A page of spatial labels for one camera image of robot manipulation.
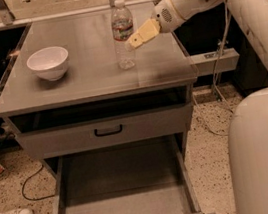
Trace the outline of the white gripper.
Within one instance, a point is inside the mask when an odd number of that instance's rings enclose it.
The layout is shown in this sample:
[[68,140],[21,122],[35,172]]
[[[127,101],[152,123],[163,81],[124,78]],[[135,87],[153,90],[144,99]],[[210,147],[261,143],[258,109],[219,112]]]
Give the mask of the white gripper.
[[144,22],[125,42],[125,49],[133,51],[154,39],[160,31],[176,30],[195,14],[206,11],[212,0],[161,0],[152,11],[152,18]]

